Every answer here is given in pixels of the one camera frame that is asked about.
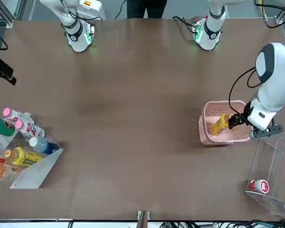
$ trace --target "person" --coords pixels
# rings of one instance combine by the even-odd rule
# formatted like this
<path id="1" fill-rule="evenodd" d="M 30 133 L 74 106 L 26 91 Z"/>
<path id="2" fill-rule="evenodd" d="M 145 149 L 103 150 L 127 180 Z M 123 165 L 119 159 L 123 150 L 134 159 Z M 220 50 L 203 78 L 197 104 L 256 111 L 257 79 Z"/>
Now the person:
<path id="1" fill-rule="evenodd" d="M 148 18 L 162 18 L 167 0 L 127 0 L 127 18 L 143 18 L 147 9 Z"/>

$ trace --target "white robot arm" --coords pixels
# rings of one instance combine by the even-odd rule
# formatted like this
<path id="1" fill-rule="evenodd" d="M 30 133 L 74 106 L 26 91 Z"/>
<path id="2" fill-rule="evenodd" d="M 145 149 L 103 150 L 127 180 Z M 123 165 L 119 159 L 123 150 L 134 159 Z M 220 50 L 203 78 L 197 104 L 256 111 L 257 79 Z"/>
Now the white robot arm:
<path id="1" fill-rule="evenodd" d="M 92 44 L 94 27 L 78 18 L 80 0 L 40 0 L 61 20 L 70 46 L 76 52 L 85 51 Z"/>
<path id="2" fill-rule="evenodd" d="M 226 5 L 240 4 L 244 0 L 208 0 L 209 16 L 193 24 L 193 39 L 204 50 L 212 50 L 219 41 L 226 18 Z"/>
<path id="3" fill-rule="evenodd" d="M 283 131 L 283 127 L 272 120 L 285 106 L 285 44 L 265 45 L 256 58 L 256 73 L 261 83 L 258 92 L 242 114 L 235 114 L 228 121 L 230 129 L 243 123 L 254 126 L 251 138 Z"/>

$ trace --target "yellow bottle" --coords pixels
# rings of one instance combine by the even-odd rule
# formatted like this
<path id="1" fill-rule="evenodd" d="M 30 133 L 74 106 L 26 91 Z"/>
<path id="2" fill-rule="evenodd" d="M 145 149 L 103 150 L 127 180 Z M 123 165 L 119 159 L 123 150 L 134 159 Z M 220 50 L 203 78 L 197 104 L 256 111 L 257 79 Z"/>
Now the yellow bottle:
<path id="1" fill-rule="evenodd" d="M 228 128 L 228 119 L 232 116 L 232 114 L 222 114 L 218 121 L 216 121 L 211 126 L 211 134 L 219 135 Z"/>
<path id="2" fill-rule="evenodd" d="M 42 159 L 36 152 L 24 152 L 21 147 L 14 150 L 6 150 L 4 156 L 8 158 L 14 165 L 31 166 Z"/>

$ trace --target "pink plastic basket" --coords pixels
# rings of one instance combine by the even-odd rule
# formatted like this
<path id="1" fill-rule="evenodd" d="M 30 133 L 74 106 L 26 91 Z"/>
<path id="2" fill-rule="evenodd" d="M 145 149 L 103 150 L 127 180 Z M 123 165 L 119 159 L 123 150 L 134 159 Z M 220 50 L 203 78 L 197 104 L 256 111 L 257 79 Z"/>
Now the pink plastic basket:
<path id="1" fill-rule="evenodd" d="M 243 101 L 231 101 L 232 107 L 239 112 L 244 110 L 246 105 Z M 199 136 L 204 145 L 224 145 L 242 143 L 250 140 L 249 132 L 252 126 L 239 125 L 233 129 L 226 129 L 220 135 L 210 134 L 210 129 L 222 114 L 234 114 L 229 107 L 228 101 L 208 101 L 202 108 L 202 115 L 199 118 Z"/>

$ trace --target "table surface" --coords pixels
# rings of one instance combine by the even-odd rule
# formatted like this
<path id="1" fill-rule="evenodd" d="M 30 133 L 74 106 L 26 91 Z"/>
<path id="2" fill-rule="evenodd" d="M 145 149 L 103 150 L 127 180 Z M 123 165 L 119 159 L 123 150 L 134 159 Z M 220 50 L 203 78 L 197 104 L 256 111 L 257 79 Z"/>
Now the table surface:
<path id="1" fill-rule="evenodd" d="M 41 189 L 0 186 L 0 218 L 276 219 L 245 194 L 258 141 L 205 147 L 198 118 L 282 29 L 227 19 L 211 52 L 191 36 L 172 19 L 104 21 L 76 53 L 59 22 L 15 22 L 0 57 L 17 84 L 0 79 L 0 113 L 31 112 L 65 152 Z M 241 80 L 232 99 L 255 92 Z"/>

